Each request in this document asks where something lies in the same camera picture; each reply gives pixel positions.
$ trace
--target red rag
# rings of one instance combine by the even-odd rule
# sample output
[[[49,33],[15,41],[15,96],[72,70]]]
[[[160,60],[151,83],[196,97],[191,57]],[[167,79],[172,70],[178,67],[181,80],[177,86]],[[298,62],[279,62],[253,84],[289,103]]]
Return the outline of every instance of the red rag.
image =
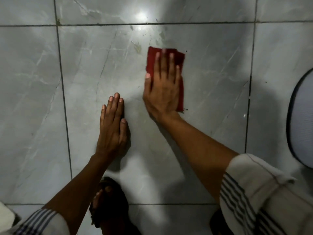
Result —
[[[153,81],[153,76],[154,76],[154,62],[155,62],[157,52],[161,53],[162,49],[154,48],[154,47],[149,47],[148,49],[146,71],[147,73],[151,75],[152,81]],[[175,66],[179,65],[180,74],[182,74],[182,66],[184,64],[185,54],[178,52],[177,49],[167,48],[166,49],[167,59],[169,59],[170,53],[174,53]],[[179,84],[179,101],[178,101],[177,111],[184,111],[184,82],[182,78]]]

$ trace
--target sleeve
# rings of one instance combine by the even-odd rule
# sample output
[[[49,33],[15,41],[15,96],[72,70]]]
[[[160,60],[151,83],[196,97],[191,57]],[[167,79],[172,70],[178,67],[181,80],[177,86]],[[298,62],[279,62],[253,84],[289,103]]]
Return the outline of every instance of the sleeve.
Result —
[[[237,234],[311,234],[313,199],[295,179],[251,154],[235,157],[221,186],[220,204]]]
[[[65,219],[53,210],[40,209],[0,235],[69,235]]]

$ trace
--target red cloth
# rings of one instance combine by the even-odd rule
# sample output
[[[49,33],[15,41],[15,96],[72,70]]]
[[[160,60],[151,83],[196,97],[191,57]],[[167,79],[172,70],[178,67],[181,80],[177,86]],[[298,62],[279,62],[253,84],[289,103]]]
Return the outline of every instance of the red cloth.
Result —
[[[162,49],[154,48],[154,47],[149,47],[149,49],[148,49],[146,71],[147,71],[147,73],[149,73],[151,75],[152,81],[153,81],[153,75],[154,75],[154,62],[155,62],[157,52],[161,53]],[[185,54],[178,52],[177,49],[168,48],[168,49],[166,49],[167,59],[169,59],[170,53],[174,53],[175,66],[179,65],[180,74],[182,74],[182,66],[184,64]],[[179,84],[179,102],[178,102],[177,111],[184,111],[184,82],[183,82],[182,78],[181,78],[181,81]]]

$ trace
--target tile floor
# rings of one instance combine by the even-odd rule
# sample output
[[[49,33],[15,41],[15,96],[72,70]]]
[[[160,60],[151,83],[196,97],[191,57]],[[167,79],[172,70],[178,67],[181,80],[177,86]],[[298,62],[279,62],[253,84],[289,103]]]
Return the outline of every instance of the tile floor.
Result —
[[[285,135],[292,90],[313,67],[312,13],[312,0],[0,0],[0,200],[25,217],[78,174],[119,91],[131,148],[106,173],[131,219],[143,234],[210,233],[212,197],[141,100],[150,45],[186,54],[188,122],[313,194]],[[88,213],[86,233],[100,234]]]

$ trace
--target person's right arm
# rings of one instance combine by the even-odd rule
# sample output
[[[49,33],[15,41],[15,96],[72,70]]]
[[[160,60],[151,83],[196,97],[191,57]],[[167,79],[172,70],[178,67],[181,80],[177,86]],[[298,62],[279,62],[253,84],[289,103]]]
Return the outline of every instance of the person's right arm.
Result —
[[[181,72],[170,56],[157,53],[154,64],[154,80],[146,74],[143,99],[151,116],[172,136],[188,160],[196,175],[209,193],[219,203],[222,179],[230,161],[238,153],[205,135],[184,121],[176,112],[179,99]]]

